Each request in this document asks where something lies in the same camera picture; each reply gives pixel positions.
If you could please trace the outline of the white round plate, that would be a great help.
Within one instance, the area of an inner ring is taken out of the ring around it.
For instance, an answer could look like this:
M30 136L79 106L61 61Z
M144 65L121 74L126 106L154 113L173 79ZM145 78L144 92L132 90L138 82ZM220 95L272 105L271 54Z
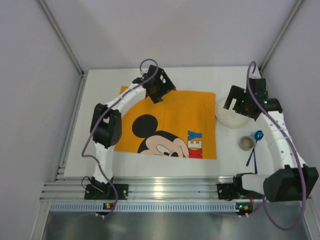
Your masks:
M227 96L220 99L215 104L215 116L217 120L228 128L239 129L244 127L249 122L250 119L246 116L236 113L233 110L233 107L236 103L235 99L231 102L230 108L225 109L224 105L226 100L227 100Z

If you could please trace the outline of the orange Mickey placemat cloth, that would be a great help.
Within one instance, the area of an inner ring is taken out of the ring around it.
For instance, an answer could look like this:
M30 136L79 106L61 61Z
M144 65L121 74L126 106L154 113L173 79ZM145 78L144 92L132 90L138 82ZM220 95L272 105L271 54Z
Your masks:
M215 160L216 95L173 90L159 103L146 98L122 118L118 152Z

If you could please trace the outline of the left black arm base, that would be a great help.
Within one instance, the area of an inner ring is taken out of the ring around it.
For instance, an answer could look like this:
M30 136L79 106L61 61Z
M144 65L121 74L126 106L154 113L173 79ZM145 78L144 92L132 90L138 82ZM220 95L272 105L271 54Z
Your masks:
M118 200L126 200L129 193L128 184L115 184L115 189L118 195ZM107 184L106 186L96 186L88 184L86 186L84 199L85 200L115 200L116 192L111 185Z

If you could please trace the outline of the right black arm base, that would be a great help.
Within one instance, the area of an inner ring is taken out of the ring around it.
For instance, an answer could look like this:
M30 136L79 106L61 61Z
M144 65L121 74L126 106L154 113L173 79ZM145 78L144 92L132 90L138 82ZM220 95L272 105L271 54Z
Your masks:
M216 185L218 199L219 200L240 200L250 199L250 194L247 190L244 190L240 185L236 185L235 183L219 183Z

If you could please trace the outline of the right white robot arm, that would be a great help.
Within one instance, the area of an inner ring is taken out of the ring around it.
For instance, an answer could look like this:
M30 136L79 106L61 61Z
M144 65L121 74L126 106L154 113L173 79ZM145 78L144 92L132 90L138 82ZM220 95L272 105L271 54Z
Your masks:
M273 162L268 175L239 173L233 182L245 191L264 195L271 202L307 199L319 178L318 170L309 167L296 150L287 130L283 109L276 98L269 98L264 78L251 78L242 88L231 86L224 109L231 107L237 114L254 119L263 133Z

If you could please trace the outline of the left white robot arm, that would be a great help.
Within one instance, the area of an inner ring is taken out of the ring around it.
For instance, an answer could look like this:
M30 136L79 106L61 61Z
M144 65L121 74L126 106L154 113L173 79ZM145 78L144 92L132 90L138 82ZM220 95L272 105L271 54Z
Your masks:
M113 178L115 145L122 136L122 117L146 98L156 104L176 87L162 68L150 65L148 71L134 79L131 85L114 100L95 106L90 136L95 146L96 167L93 174L99 183L108 184Z

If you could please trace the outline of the blue fork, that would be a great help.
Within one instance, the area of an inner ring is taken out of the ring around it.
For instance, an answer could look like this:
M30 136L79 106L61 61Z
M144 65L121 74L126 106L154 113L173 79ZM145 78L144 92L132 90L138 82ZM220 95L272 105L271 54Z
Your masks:
M256 131L253 135L253 138L255 140L255 146L258 143L258 132ZM252 149L253 159L254 159L254 173L258 173L258 166L257 166L257 157L256 157L256 147Z

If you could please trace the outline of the blue spoon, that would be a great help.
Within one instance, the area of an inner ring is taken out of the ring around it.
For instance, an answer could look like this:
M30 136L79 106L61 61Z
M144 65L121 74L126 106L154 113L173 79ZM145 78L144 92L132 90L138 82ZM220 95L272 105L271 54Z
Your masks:
M247 160L247 162L246 162L246 166L247 166L247 167L249 166L249 164L250 164L250 162L251 162L251 158L252 158L252 156L254 155L255 147L256 147L256 145L257 145L257 142L263 139L264 133L263 133L261 130L258 130L258 131L256 131L256 132L252 133L252 134L251 134L251 137L252 137L253 140L254 140L254 147L253 147L253 149L252 149L252 151L251 151L251 153L250 153L250 155L249 155L249 158L248 158L248 160Z

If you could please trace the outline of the aluminium mounting rail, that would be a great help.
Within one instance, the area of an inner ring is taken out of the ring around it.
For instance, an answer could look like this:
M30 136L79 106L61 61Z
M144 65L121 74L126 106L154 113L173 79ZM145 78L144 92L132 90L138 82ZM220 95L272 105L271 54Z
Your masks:
M217 184L231 184L231 176L220 177L115 177L115 184L128 185L128 200L217 200ZM46 182L40 194L42 201L77 201L85 196L87 179L81 177L58 178Z

